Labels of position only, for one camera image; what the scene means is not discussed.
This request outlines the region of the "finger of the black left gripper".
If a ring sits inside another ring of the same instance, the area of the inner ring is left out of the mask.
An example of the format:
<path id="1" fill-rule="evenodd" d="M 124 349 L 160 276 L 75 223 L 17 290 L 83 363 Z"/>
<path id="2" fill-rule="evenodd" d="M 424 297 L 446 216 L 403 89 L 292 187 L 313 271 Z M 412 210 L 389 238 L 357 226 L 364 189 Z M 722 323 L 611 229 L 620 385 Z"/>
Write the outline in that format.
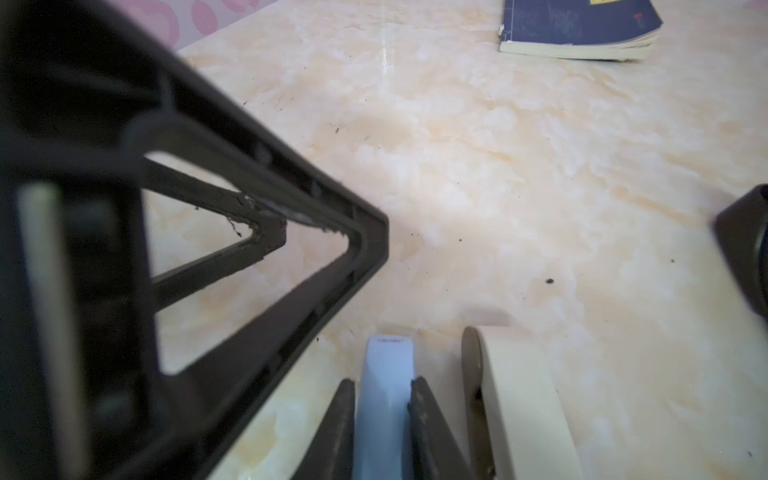
<path id="1" fill-rule="evenodd" d="M 154 108 L 122 129 L 126 153 L 165 151 L 233 184 L 225 190 L 148 160 L 143 187 L 259 230 L 256 237 L 155 277 L 156 309 L 261 261 L 285 239 L 287 221 L 338 232 L 349 241 L 342 256 L 184 370 L 164 377 L 164 402 L 174 421 L 120 476 L 200 479 L 217 466 L 315 335 L 386 262 L 389 221 L 113 7 L 93 1 L 89 12 L 156 73 Z"/>

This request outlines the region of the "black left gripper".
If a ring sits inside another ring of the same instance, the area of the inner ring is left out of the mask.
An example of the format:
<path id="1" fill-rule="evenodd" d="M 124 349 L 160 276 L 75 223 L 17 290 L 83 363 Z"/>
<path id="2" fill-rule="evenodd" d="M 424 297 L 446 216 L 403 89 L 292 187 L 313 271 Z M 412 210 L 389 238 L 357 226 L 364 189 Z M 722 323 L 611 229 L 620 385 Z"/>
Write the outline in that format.
<path id="1" fill-rule="evenodd" d="M 1 475 L 171 479 L 157 312 L 281 248 L 286 220 L 146 160 L 142 187 L 251 229 L 152 278 L 137 120 L 156 45 L 99 1 L 1 5 Z"/>

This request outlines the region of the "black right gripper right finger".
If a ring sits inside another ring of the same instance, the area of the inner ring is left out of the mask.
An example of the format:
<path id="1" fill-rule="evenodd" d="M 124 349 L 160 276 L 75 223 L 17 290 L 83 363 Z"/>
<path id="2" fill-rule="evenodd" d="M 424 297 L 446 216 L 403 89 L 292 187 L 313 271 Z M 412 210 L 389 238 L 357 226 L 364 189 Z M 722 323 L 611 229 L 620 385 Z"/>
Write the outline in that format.
<path id="1" fill-rule="evenodd" d="M 473 479 L 437 400 L 423 377 L 411 382 L 408 404 L 413 478 Z"/>

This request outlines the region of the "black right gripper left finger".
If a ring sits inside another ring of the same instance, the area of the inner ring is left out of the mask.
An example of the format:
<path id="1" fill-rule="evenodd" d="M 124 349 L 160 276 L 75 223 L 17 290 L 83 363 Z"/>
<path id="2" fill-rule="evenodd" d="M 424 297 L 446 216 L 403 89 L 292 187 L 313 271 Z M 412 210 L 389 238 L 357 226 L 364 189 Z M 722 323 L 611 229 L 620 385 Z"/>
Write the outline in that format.
<path id="1" fill-rule="evenodd" d="M 353 477 L 355 384 L 342 380 L 292 480 L 350 480 Z"/>

